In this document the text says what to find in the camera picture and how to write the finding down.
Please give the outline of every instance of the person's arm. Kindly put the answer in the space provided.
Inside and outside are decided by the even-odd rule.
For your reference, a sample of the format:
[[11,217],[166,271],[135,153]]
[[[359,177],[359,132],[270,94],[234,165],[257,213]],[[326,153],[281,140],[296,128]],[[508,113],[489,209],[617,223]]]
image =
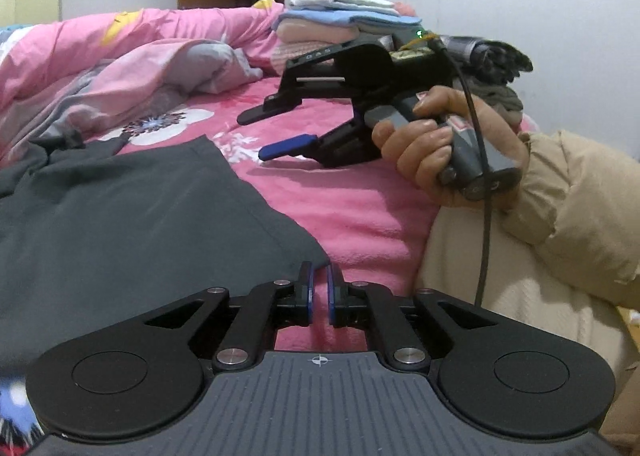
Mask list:
[[[474,98],[482,133],[521,166],[517,191],[495,197],[504,228],[533,246],[561,281],[616,305],[640,308],[640,164],[623,153],[565,131],[518,138]],[[462,92],[431,89],[415,108],[420,117],[444,112],[468,117]],[[437,175],[450,159],[451,133],[432,121],[373,132],[383,158],[447,207],[481,207],[443,187]]]

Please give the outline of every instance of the metal screw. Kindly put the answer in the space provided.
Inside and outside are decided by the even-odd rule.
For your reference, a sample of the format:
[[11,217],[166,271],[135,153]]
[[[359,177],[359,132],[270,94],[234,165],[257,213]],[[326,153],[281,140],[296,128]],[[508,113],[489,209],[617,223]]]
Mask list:
[[227,366],[236,366],[236,364],[242,364],[249,358],[249,353],[240,348],[228,348],[222,350],[216,355],[216,359],[220,364],[226,364]]
[[394,359],[402,364],[417,364],[425,360],[426,355],[418,348],[400,348],[394,353]]

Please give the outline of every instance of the cable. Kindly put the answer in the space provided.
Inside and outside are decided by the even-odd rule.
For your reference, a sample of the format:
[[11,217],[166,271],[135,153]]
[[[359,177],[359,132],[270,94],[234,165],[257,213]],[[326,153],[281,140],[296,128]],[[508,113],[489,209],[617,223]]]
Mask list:
[[471,116],[471,123],[473,124],[474,131],[476,133],[476,142],[478,143],[478,150],[480,153],[480,165],[482,166],[482,180],[484,181],[484,227],[482,231],[482,255],[480,261],[480,275],[478,276],[478,287],[476,288],[476,298],[474,299],[474,305],[482,306],[482,297],[484,296],[484,287],[486,286],[486,274],[489,268],[489,251],[491,240],[491,216],[492,216],[492,200],[491,200],[491,179],[489,160],[486,156],[486,149],[484,147],[484,137],[482,136],[482,129],[480,128],[480,121],[478,120],[478,113],[476,112],[476,106],[474,105],[473,97],[471,97],[471,90],[466,83],[465,77],[462,75],[462,71],[458,63],[451,57],[449,50],[444,45],[442,40],[434,34],[428,34],[424,39],[427,40],[429,48],[436,53],[441,53],[447,61],[452,65],[456,75],[460,79],[462,84],[462,90],[465,93],[466,105],[469,108],[469,115]]

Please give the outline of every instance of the human hand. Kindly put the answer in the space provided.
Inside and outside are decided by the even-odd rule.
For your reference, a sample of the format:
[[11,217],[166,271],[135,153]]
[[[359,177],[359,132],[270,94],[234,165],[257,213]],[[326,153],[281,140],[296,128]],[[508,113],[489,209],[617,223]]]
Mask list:
[[[478,97],[474,105],[482,136],[506,157],[514,161],[523,173],[529,165],[529,150],[505,120]],[[465,94],[445,86],[434,86],[414,108],[414,114],[427,120],[414,121],[395,130],[391,122],[383,121],[373,129],[373,142],[385,160],[395,163],[404,178],[424,189],[434,203],[444,207],[482,207],[482,202],[471,202],[460,192],[443,186],[438,174],[451,158],[453,131],[449,126],[438,128],[428,119],[442,113],[456,113],[470,121]],[[518,188],[494,196],[496,208],[507,210],[515,205]]]

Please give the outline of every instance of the ribbed gray surface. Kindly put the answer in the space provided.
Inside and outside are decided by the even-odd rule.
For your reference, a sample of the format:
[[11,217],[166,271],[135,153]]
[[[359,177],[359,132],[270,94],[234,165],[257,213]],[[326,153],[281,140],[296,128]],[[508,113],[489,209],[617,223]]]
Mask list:
[[427,380],[371,353],[270,352],[217,377],[180,422],[146,439],[82,446],[49,437],[36,456],[613,456],[594,434],[522,444],[469,427]]

